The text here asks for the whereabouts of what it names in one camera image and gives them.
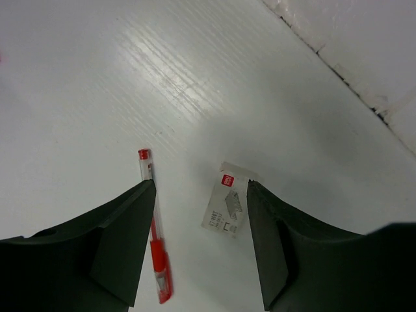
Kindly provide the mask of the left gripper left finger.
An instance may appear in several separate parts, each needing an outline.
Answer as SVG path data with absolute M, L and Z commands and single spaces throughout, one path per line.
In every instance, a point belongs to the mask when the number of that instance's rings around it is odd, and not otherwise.
M 2 311 L 127 311 L 134 306 L 156 188 L 117 198 L 31 237 L 1 241 Z

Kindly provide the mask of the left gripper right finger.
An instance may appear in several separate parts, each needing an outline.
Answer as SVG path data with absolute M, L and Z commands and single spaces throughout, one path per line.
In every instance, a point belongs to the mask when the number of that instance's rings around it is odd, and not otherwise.
M 352 233 L 256 181 L 247 205 L 265 311 L 415 310 L 413 222 Z

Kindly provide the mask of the white eraser block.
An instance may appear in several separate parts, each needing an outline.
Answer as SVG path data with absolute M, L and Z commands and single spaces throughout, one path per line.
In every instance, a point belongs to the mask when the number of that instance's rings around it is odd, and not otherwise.
M 235 238 L 248 216 L 248 182 L 261 181 L 248 169 L 223 162 L 215 181 L 201 226 Z

